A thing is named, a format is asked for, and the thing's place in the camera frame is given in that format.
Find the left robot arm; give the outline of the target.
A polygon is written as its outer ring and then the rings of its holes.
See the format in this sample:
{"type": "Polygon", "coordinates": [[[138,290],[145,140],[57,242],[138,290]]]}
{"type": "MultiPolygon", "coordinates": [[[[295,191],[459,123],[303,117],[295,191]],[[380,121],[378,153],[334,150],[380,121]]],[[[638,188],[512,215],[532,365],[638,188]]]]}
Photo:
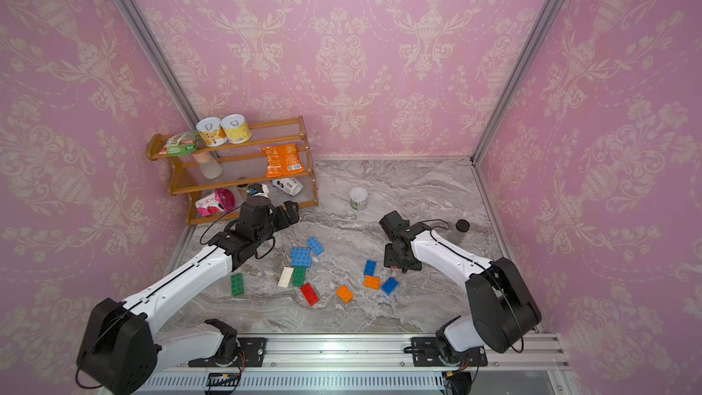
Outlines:
{"type": "Polygon", "coordinates": [[[266,241],[298,223],[299,206],[272,205],[256,195],[244,201],[239,217],[215,234],[188,263],[121,301],[106,298],[91,310],[80,344],[78,373],[97,388],[132,394],[155,373],[182,364],[243,370],[246,355],[234,327],[210,318],[188,329],[162,333],[163,325],[212,283],[257,256],[266,241]]]}

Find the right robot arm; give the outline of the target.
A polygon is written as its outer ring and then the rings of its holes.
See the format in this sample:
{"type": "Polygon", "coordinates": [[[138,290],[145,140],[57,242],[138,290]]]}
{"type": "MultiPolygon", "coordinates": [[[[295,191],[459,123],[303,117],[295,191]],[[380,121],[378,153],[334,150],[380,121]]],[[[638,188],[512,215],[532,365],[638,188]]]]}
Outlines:
{"type": "Polygon", "coordinates": [[[393,211],[380,219],[389,242],[384,265],[402,272],[430,265],[466,291],[470,316],[457,316],[435,334],[442,362],[475,366],[482,347],[505,353],[542,321],[542,314],[517,265],[490,260],[442,237],[425,222],[410,223],[393,211]]]}

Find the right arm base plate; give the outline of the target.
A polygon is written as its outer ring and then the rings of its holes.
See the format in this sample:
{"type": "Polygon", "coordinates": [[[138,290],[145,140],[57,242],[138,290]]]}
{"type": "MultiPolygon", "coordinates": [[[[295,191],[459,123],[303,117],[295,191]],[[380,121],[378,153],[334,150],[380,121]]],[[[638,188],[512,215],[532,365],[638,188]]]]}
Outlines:
{"type": "Polygon", "coordinates": [[[456,352],[447,341],[435,336],[415,336],[411,345],[403,352],[412,356],[415,367],[485,367],[488,365],[486,351],[483,347],[472,347],[463,352],[456,352]]]}

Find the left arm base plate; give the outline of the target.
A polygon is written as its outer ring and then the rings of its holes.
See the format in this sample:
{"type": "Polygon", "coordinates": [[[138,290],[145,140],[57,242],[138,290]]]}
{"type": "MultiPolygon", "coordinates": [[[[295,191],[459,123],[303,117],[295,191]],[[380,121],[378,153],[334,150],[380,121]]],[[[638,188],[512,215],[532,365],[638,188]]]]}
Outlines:
{"type": "Polygon", "coordinates": [[[266,353],[266,338],[238,338],[224,340],[218,351],[209,358],[190,360],[190,368],[261,368],[266,353]]]}

